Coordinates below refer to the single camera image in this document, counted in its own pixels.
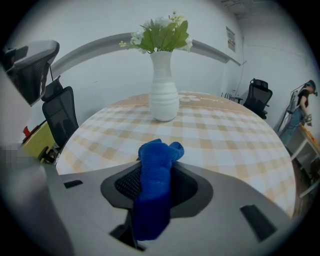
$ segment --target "gray wall trim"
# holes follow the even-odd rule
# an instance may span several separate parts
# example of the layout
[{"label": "gray wall trim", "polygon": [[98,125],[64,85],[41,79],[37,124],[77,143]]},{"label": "gray wall trim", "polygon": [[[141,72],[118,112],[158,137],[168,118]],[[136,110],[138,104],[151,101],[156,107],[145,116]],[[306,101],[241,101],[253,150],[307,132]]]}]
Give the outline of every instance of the gray wall trim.
[{"label": "gray wall trim", "polygon": [[[73,68],[74,66],[85,62],[89,59],[98,57],[111,52],[124,51],[126,48],[119,47],[119,42],[129,42],[131,39],[131,33],[115,34],[107,37],[103,37],[98,40],[86,43],[71,52],[67,53],[56,62],[51,65],[52,75],[54,78]],[[234,61],[239,66],[241,65],[238,61],[231,58],[222,51],[211,47],[203,42],[193,40],[191,52],[200,54],[209,58],[213,58],[223,63],[227,63],[229,60]]]}]

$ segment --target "vase neck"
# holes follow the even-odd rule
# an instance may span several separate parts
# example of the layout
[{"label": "vase neck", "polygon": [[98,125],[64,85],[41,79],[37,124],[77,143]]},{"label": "vase neck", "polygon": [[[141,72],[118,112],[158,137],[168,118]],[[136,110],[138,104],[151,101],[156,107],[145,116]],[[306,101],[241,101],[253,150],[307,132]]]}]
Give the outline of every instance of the vase neck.
[{"label": "vase neck", "polygon": [[153,81],[172,79],[171,55],[169,51],[157,51],[150,55],[153,63]]}]

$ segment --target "floor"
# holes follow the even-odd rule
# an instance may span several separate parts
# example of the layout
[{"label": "floor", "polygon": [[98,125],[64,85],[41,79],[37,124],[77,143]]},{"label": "floor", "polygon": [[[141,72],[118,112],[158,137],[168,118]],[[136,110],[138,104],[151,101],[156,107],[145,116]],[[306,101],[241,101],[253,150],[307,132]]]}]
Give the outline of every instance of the floor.
[{"label": "floor", "polygon": [[316,189],[303,198],[300,198],[299,195],[310,186],[310,181],[306,171],[304,169],[300,170],[299,163],[296,160],[292,161],[292,165],[296,183],[296,197],[292,216],[294,218],[296,216],[305,214],[308,211],[313,202]]}]

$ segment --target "artificial flower arrangement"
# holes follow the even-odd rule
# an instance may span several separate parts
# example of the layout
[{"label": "artificial flower arrangement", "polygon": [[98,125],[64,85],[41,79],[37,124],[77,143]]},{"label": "artificial flower arrangement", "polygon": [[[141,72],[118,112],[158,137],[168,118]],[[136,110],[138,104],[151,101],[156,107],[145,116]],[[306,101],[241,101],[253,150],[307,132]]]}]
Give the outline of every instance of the artificial flower arrangement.
[{"label": "artificial flower arrangement", "polygon": [[155,20],[148,20],[140,25],[143,30],[131,33],[130,45],[121,41],[120,47],[135,48],[143,54],[166,51],[172,52],[174,49],[186,50],[190,52],[192,39],[187,33],[188,21],[183,16],[173,16],[168,18],[158,17]]}]

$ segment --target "person's arm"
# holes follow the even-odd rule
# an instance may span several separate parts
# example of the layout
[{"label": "person's arm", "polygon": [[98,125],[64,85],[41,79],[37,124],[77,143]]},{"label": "person's arm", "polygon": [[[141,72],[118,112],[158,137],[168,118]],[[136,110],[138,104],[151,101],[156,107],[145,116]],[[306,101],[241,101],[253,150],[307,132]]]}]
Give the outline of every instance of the person's arm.
[{"label": "person's arm", "polygon": [[309,116],[307,108],[306,108],[306,101],[307,97],[302,96],[300,100],[300,108],[302,109],[302,112],[304,113],[304,117],[307,118]]}]

